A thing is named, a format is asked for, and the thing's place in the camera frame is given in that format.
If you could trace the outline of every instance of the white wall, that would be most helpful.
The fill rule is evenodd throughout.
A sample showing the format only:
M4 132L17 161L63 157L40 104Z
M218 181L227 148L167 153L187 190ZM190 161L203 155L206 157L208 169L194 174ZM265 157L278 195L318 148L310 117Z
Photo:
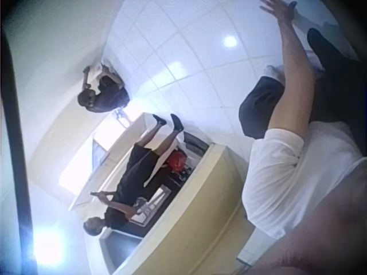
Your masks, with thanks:
M74 195L61 187L58 179L77 150L108 113L92 113L73 100L54 120L28 161L28 177L64 205Z
M89 262L84 242L82 220L75 214L42 191L36 185L29 184L32 208L33 232L53 229L64 236L64 253L61 264L49 267L38 264L39 275L89 275Z
M6 21L26 160L98 62L123 0L22 1Z

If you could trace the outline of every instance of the raised arm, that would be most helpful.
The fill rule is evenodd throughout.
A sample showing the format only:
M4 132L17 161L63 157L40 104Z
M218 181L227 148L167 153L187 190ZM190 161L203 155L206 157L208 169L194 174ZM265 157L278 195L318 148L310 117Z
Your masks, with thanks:
M90 88L90 85L88 84L88 75L89 75L89 71L91 70L90 66L86 66L83 70L84 73L84 78L83 78L83 87L81 88L81 90L83 91L84 89L88 89Z
M136 210L133 207L119 202L111 202L104 194L98 193L97 197L101 203L124 213L127 219L131 219L136 214Z
M279 128L304 137L314 99L314 73L306 52L292 26L296 2L287 6L281 0L261 0L260 7L277 20L282 36L286 87L276 105L268 128Z

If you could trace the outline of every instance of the dark hair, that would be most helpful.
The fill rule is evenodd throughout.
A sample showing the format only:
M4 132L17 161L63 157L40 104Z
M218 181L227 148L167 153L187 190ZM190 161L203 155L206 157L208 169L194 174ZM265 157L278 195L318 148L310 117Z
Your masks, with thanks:
M89 106L89 103L91 102L91 96L90 93L94 92L91 89L84 89L81 93L78 95L78 103L82 107Z
M98 236L100 234L100 232L97 232L95 228L89 228L87 226L87 222L84 222L83 223L83 228L85 230L85 232L88 233L88 235L91 235L91 236Z

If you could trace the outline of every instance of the bright light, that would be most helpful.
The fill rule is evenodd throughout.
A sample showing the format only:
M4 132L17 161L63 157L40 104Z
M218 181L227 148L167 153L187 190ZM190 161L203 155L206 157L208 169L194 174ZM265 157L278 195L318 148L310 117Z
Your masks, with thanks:
M128 119L135 121L143 113L143 109L136 100L131 100L124 108L124 112Z
M232 48L237 46L237 39L234 36L227 36L223 39L224 46Z
M42 230L34 234L34 255L38 264L57 266L64 256L64 240L60 232Z

